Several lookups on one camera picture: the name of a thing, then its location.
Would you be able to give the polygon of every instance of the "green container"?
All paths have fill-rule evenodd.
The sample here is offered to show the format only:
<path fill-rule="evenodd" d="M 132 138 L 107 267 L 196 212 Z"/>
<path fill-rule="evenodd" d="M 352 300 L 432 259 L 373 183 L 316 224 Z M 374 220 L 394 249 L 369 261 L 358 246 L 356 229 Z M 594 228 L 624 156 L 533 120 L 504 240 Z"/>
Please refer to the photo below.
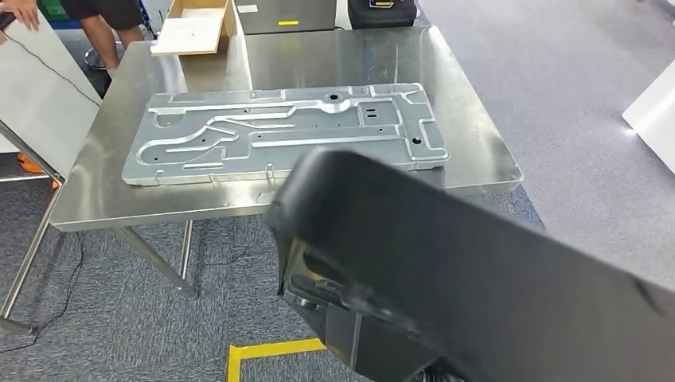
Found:
<path fill-rule="evenodd" d="M 61 6 L 60 0 L 37 0 L 37 6 L 40 8 L 42 14 L 45 15 L 47 21 L 70 20 L 63 6 Z"/>

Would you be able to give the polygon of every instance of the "metal table top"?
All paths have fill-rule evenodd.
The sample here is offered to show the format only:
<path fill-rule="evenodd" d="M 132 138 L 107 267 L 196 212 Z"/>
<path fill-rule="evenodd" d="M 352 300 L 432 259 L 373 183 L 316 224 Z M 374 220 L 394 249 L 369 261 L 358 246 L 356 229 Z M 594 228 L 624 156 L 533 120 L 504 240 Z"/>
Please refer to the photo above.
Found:
<path fill-rule="evenodd" d="M 62 231 L 261 213 L 280 184 L 228 181 L 142 187 L 121 178 L 154 93 L 421 83 L 451 159 L 421 177 L 452 193 L 506 191 L 522 180 L 485 108 L 435 27 L 234 37 L 223 53 L 125 54 L 51 215 Z"/>

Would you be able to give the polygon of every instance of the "table leg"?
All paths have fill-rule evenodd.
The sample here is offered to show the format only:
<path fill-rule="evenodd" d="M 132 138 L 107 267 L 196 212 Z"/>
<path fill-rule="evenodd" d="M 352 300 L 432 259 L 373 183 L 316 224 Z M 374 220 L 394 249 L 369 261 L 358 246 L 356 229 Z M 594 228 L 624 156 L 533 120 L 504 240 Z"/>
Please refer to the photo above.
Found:
<path fill-rule="evenodd" d="M 181 251 L 181 279 L 185 280 L 188 273 L 189 246 L 192 243 L 192 221 L 185 222 L 185 233 L 183 234 L 183 249 Z"/>
<path fill-rule="evenodd" d="M 0 318 L 0 328 L 14 333 L 30 334 L 33 331 L 33 327 L 31 325 L 16 322 L 14 320 L 10 320 L 9 318 Z"/>
<path fill-rule="evenodd" d="M 30 325 L 10 320 L 10 314 L 14 308 L 14 303 L 17 301 L 17 298 L 21 293 L 25 278 L 28 276 L 28 272 L 30 271 L 30 266 L 33 265 L 33 260 L 35 259 L 37 250 L 40 248 L 42 239 L 45 237 L 45 232 L 47 232 L 47 228 L 49 227 L 49 215 L 52 213 L 54 201 L 56 201 L 59 191 L 60 189 L 58 189 L 52 196 L 52 200 L 49 202 L 49 205 L 45 210 L 45 215 L 42 217 L 40 225 L 37 226 L 37 231 L 35 232 L 33 241 L 30 242 L 30 247 L 28 247 L 28 251 L 26 252 L 23 261 L 19 266 L 19 271 L 16 277 L 14 277 L 14 282 L 10 287 L 10 292 L 5 299 L 5 303 L 2 304 L 2 308 L 0 309 L 0 326 L 2 328 L 19 333 L 28 333 L 30 331 Z"/>
<path fill-rule="evenodd" d="M 197 297 L 197 292 L 185 282 L 171 266 L 160 257 L 131 227 L 116 228 L 117 234 L 125 239 L 138 253 L 150 261 L 157 270 L 188 298 Z"/>

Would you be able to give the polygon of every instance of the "yellow floor tape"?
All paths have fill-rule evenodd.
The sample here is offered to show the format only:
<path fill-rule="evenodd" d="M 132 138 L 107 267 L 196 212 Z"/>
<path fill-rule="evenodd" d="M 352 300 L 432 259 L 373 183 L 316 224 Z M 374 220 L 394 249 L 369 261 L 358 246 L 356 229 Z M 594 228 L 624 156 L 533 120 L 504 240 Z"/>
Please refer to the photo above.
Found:
<path fill-rule="evenodd" d="M 241 360 L 250 360 L 252 358 L 282 356 L 285 354 L 316 352 L 326 347 L 318 338 L 311 340 L 276 342 L 272 344 L 262 344 L 253 346 L 244 346 L 238 348 L 230 345 L 228 354 L 228 376 L 227 382 L 239 382 Z"/>

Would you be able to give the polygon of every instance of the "black cable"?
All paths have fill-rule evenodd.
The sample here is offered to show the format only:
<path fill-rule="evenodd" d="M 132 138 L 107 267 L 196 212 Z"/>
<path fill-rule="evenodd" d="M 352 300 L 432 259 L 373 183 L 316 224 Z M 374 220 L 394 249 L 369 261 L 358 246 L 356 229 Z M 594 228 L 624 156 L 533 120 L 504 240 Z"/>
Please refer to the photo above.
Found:
<path fill-rule="evenodd" d="M 243 259 L 246 257 L 248 254 L 248 249 L 250 248 L 250 245 L 247 245 L 246 248 L 239 254 L 239 255 L 234 255 L 230 260 L 224 262 L 224 263 L 207 263 L 204 264 L 205 267 L 219 267 L 219 266 L 225 266 L 225 265 L 232 265 L 239 261 L 240 259 Z"/>
<path fill-rule="evenodd" d="M 80 245 L 80 261 L 77 262 L 75 269 L 73 269 L 72 273 L 70 274 L 70 279 L 68 280 L 68 288 L 66 289 L 65 303 L 63 308 L 61 308 L 61 311 L 55 314 L 54 317 L 49 319 L 49 321 L 45 322 L 42 325 L 36 325 L 33 327 L 31 332 L 35 333 L 35 337 L 33 337 L 33 341 L 31 341 L 28 345 L 22 345 L 12 349 L 2 350 L 0 354 L 15 352 L 17 350 L 29 348 L 35 345 L 37 343 L 37 339 L 40 337 L 40 334 L 42 334 L 42 332 L 44 332 L 45 329 L 47 329 L 50 325 L 52 325 L 59 318 L 63 317 L 63 315 L 65 314 L 65 311 L 68 309 L 68 303 L 70 302 L 70 296 L 72 295 L 73 288 L 75 287 L 75 283 L 77 282 L 76 274 L 78 276 L 80 275 L 77 272 L 78 270 L 82 269 L 82 263 L 84 262 L 84 245 L 82 244 L 82 237 L 80 236 L 79 232 L 75 232 L 75 234 L 77 236 L 77 243 Z"/>
<path fill-rule="evenodd" d="M 98 106 L 101 106 L 98 102 L 96 102 L 95 100 L 93 100 L 91 97 L 89 97 L 88 95 L 84 94 L 84 92 L 82 92 L 82 91 L 80 90 L 80 88 L 77 87 L 77 85 L 75 85 L 71 80 L 69 80 L 68 77 L 63 76 L 63 75 L 62 75 L 61 73 L 59 73 L 56 69 L 54 69 L 54 68 L 52 68 L 51 66 L 47 65 L 47 63 L 46 63 L 44 60 L 42 60 L 42 57 L 40 57 L 40 56 L 38 56 L 37 54 L 31 52 L 30 49 L 26 48 L 25 45 L 23 45 L 21 42 L 15 40 L 15 39 L 14 39 L 13 37 L 11 37 L 9 34 L 5 33 L 5 36 L 7 37 L 7 39 L 9 39 L 9 40 L 11 40 L 11 41 L 14 41 L 14 43 L 16 43 L 16 44 L 18 44 L 19 46 L 21 46 L 21 47 L 23 48 L 23 50 L 25 50 L 29 55 L 31 55 L 31 56 L 37 58 L 37 59 L 40 61 L 40 63 L 41 63 L 42 65 L 44 65 L 47 69 L 51 70 L 52 72 L 54 72 L 54 74 L 56 74 L 57 76 L 59 76 L 60 78 L 62 78 L 64 81 L 68 82 L 69 84 L 71 84 L 71 86 L 72 86 L 73 88 L 75 88 L 75 90 L 77 90 L 77 92 L 80 93 L 84 98 L 86 98 L 86 99 L 88 99 L 89 101 L 91 101 L 92 103 L 94 103 L 97 107 L 98 107 Z"/>

